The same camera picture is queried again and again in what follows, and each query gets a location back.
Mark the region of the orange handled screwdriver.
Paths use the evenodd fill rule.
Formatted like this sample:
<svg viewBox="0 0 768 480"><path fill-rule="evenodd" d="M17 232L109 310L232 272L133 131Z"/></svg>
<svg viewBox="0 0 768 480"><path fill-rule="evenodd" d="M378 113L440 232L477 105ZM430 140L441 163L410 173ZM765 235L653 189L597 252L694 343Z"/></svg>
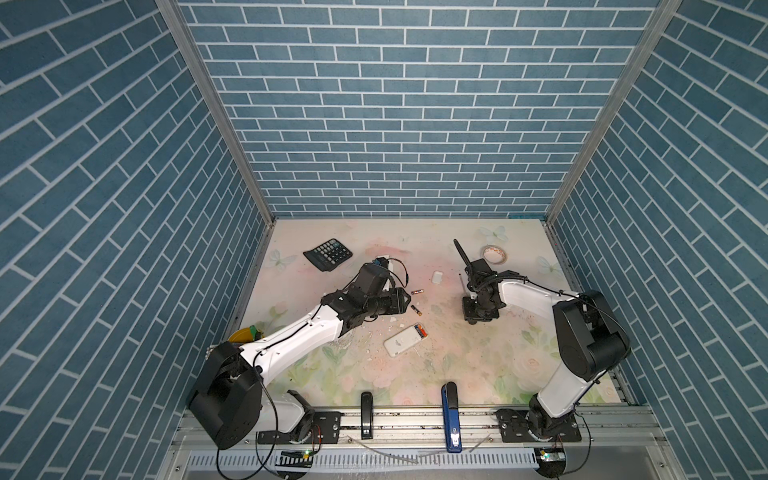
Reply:
<svg viewBox="0 0 768 480"><path fill-rule="evenodd" d="M465 295L469 295L469 291L467 290L466 282L464 281L463 275L461 273L458 274L459 276L459 282L462 287L462 291Z"/></svg>

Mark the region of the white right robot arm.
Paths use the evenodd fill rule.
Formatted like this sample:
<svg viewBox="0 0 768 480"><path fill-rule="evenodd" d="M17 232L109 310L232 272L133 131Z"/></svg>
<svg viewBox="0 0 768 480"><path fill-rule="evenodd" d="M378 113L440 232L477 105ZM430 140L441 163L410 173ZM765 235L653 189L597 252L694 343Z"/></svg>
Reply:
<svg viewBox="0 0 768 480"><path fill-rule="evenodd" d="M596 290L554 290L516 271L497 272L484 259L470 260L458 240L453 244L467 276L469 293L462 298L466 322L496 320L509 305L554 322L560 364L530 400L527 420L531 429L565 421L588 390L631 352L629 335L604 295Z"/></svg>

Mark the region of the white air conditioner remote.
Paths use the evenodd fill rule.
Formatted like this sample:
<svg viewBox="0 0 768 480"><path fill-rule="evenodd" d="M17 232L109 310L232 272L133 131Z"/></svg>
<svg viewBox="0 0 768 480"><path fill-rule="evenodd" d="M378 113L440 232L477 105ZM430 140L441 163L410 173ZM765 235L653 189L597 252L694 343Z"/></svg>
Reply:
<svg viewBox="0 0 768 480"><path fill-rule="evenodd" d="M422 324L413 324L384 341L383 345L387 354L395 358L424 339L428 333Z"/></svg>

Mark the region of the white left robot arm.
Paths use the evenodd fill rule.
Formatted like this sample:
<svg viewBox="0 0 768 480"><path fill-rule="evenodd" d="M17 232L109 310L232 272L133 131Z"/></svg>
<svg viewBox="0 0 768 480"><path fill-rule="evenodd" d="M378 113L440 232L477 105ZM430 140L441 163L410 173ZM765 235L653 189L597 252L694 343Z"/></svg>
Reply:
<svg viewBox="0 0 768 480"><path fill-rule="evenodd" d="M252 431L276 431L302 442L315 409L296 391L273 398L269 383L317 348L366 321L407 311L411 296L391 270L392 258L363 264L343 288L326 294L294 323L258 340L213 347L192 387L188 408L220 450Z"/></svg>

